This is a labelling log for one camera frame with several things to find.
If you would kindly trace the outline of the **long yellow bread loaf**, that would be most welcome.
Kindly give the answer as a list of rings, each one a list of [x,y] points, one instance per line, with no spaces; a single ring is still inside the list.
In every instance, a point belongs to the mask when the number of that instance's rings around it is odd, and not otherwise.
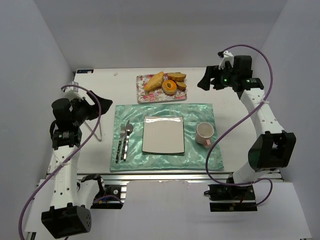
[[[146,83],[146,85],[144,86],[144,90],[146,92],[150,92],[150,91],[160,87],[162,85],[163,80],[164,80],[164,76],[165,76],[165,73],[163,71],[152,76],[149,79],[149,81]]]

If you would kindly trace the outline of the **metal serving tongs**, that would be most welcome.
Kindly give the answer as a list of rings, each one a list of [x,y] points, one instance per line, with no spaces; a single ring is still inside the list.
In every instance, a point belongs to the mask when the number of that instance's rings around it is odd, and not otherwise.
[[[88,123],[88,121],[85,121],[84,125],[93,133],[93,136],[97,141],[102,142],[103,134],[102,134],[102,126],[100,123],[98,124],[98,127],[96,128],[96,130],[91,128],[91,125]]]

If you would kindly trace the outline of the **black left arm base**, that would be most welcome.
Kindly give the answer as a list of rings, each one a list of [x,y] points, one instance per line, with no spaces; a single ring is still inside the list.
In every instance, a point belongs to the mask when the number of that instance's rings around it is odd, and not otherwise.
[[[99,174],[86,175],[78,180],[76,185],[78,199],[81,203],[87,202],[84,197],[89,194],[89,199],[92,199],[91,209],[120,210],[123,206],[121,185],[105,184]]]

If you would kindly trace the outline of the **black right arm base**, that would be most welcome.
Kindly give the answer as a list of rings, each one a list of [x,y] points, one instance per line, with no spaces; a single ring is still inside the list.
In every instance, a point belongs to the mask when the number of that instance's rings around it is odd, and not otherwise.
[[[203,193],[209,197],[211,212],[256,212],[256,196],[252,185],[225,186],[210,184]]]

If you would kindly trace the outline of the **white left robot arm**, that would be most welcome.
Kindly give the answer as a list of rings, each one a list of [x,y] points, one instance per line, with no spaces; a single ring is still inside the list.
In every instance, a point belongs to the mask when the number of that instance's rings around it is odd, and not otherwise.
[[[82,142],[80,127],[85,121],[99,119],[113,103],[91,90],[87,95],[93,105],[76,93],[57,99],[51,105],[55,117],[49,130],[53,148],[54,188],[49,210],[42,212],[41,222],[55,239],[90,232],[90,208],[95,199],[106,193],[99,174],[77,179]]]

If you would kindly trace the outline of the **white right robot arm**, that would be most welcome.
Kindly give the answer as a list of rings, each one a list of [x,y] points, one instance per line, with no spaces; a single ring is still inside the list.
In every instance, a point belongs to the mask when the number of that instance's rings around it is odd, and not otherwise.
[[[247,186],[266,173],[286,168],[290,162],[296,136],[287,132],[274,116],[259,78],[253,78],[252,57],[233,56],[228,50],[219,52],[219,65],[207,66],[197,86],[204,90],[231,87],[248,111],[256,141],[248,151],[247,162],[231,174],[231,186]]]

